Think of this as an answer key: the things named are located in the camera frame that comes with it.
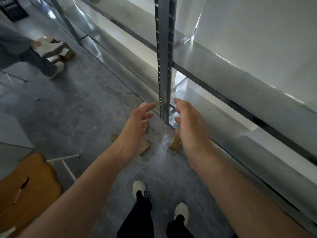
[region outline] person's leg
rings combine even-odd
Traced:
[[[137,202],[121,225],[117,233],[117,238],[153,238],[154,228],[151,218],[152,204],[147,196],[145,185],[141,181],[137,180],[134,182],[133,195]]]
[[[64,64],[62,62],[53,64],[47,60],[47,58],[42,58],[31,47],[25,52],[21,53],[19,57],[22,62],[26,62],[37,67],[45,76],[49,78],[55,77],[64,69]]]
[[[167,225],[168,238],[194,238],[186,228],[189,219],[189,210],[185,203],[180,203],[174,212],[174,220]]]

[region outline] shoe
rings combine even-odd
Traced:
[[[189,220],[189,209],[187,204],[181,202],[177,205],[175,212],[174,212],[174,220],[178,218],[179,216],[183,216],[184,220],[184,226],[187,225],[188,220]]]
[[[65,68],[65,64],[63,62],[57,62],[57,63],[55,63],[55,65],[57,66],[57,71],[55,72],[55,74],[53,76],[49,77],[50,79],[56,77],[56,75],[58,75]]]
[[[61,53],[64,45],[62,43],[42,43],[42,46],[35,49],[35,51],[42,57],[48,58]]]
[[[137,192],[140,191],[141,195],[143,195],[144,197],[146,197],[146,188],[145,188],[145,184],[143,184],[141,181],[136,180],[133,183],[133,188],[132,188],[132,192],[133,192],[133,196],[135,198],[137,198]]]

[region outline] concrete floor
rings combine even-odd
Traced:
[[[75,51],[76,58],[54,80],[48,80],[25,63],[7,68],[6,71],[29,80],[27,83],[12,80],[16,88],[39,96],[41,100],[1,88],[0,110],[18,119],[35,152],[44,154],[47,159],[80,153],[79,159],[66,161],[78,178],[111,145],[111,134],[120,133],[130,112],[142,100],[33,6],[26,11],[30,17],[17,23],[22,33],[32,38],[45,35],[65,41]],[[9,82],[5,76],[0,78]],[[152,195],[155,237],[166,237],[167,224],[181,201],[190,209],[188,229],[195,237],[233,235],[207,187],[189,167],[184,152],[168,149],[172,135],[172,129],[154,115],[145,136],[151,142],[151,149],[144,156],[137,156],[119,174],[90,237],[116,237],[135,203],[134,180],[143,181]],[[73,180],[61,162],[53,167],[67,190]]]

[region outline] gray pants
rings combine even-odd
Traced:
[[[17,62],[26,62],[34,67],[37,67],[45,76],[51,77],[57,71],[57,66],[51,63],[47,58],[42,58],[36,51],[31,47],[25,52],[15,55],[10,53],[1,43],[0,43],[1,55],[5,58],[5,62],[0,64],[1,69],[10,67]]]

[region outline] person's right hand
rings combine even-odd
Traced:
[[[187,101],[174,98],[174,103],[180,114],[180,117],[175,117],[175,121],[180,124],[180,130],[174,131],[175,135],[182,141],[189,165],[197,171],[216,150],[206,133],[200,113]]]

